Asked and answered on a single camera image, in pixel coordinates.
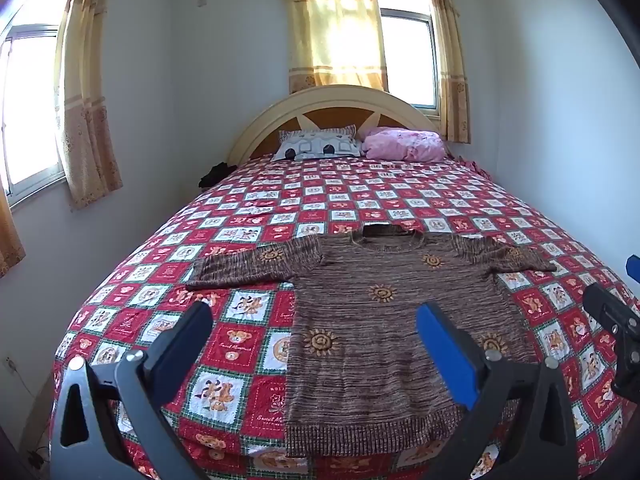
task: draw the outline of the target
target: curtain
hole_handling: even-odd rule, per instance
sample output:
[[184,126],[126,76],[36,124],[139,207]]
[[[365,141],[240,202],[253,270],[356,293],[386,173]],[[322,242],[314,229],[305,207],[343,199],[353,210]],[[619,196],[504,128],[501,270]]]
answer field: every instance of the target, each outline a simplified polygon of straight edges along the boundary
[[446,140],[470,142],[468,84],[460,47],[458,13],[451,0],[431,0],[440,70],[440,129]]
[[286,0],[289,91],[351,84],[385,90],[378,0]]
[[68,0],[58,30],[58,151],[76,208],[122,187],[101,89],[105,10],[106,0]]
[[0,277],[24,258],[24,249],[15,230],[6,196],[0,189]]

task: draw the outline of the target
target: blue gripper pad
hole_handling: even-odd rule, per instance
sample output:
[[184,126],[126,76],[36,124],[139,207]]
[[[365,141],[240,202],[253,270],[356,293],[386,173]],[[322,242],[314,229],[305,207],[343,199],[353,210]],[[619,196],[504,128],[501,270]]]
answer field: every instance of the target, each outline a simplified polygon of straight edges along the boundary
[[418,307],[415,325],[454,402],[471,410],[480,396],[476,368],[455,341],[457,330],[438,309]]
[[635,254],[626,261],[626,273],[640,283],[640,258]]

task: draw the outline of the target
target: sweater sleeve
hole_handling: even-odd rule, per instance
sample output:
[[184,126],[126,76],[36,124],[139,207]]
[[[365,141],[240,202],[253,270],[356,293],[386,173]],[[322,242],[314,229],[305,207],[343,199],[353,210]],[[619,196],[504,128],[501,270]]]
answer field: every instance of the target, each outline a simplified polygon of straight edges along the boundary
[[293,238],[279,244],[234,254],[206,256],[196,261],[188,290],[227,288],[258,282],[285,282],[303,276],[320,263],[316,236]]
[[556,266],[545,260],[534,249],[514,247],[503,244],[493,238],[457,237],[458,251],[471,261],[493,272],[522,272],[523,270],[548,270],[553,272]]

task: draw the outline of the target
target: wooden headboard panel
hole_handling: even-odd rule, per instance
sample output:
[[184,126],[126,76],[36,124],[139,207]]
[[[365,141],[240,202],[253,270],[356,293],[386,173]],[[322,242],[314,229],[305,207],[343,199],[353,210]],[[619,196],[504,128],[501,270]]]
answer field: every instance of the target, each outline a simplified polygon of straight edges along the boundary
[[371,88],[330,85],[288,96],[263,111],[242,132],[228,156],[229,164],[275,153],[278,131],[320,130],[355,124],[398,126],[411,130],[438,130],[420,110],[392,95]]

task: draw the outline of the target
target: red checkered bedspread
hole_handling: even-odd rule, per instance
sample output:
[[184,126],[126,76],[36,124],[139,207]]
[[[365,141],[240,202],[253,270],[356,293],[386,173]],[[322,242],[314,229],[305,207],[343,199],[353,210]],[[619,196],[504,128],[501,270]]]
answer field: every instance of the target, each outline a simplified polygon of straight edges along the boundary
[[[288,284],[187,292],[196,258],[314,233],[342,233],[364,222],[492,236],[535,247],[558,271],[503,274],[530,327],[538,356],[561,362],[573,403],[580,472],[612,446],[623,406],[610,389],[613,340],[581,309],[584,287],[600,282],[625,303],[635,299],[600,260],[527,204],[463,166],[336,158],[252,161],[175,214],[123,261],[78,310],[56,352],[56,396],[75,355],[91,363],[147,348],[194,300],[215,323],[193,373],[164,414],[196,462],[216,478],[418,478],[442,443],[362,458],[285,457],[283,414],[289,330]],[[238,311],[251,307],[250,316]],[[126,414],[118,426],[140,471],[155,476]],[[485,472],[497,447],[474,476]]]

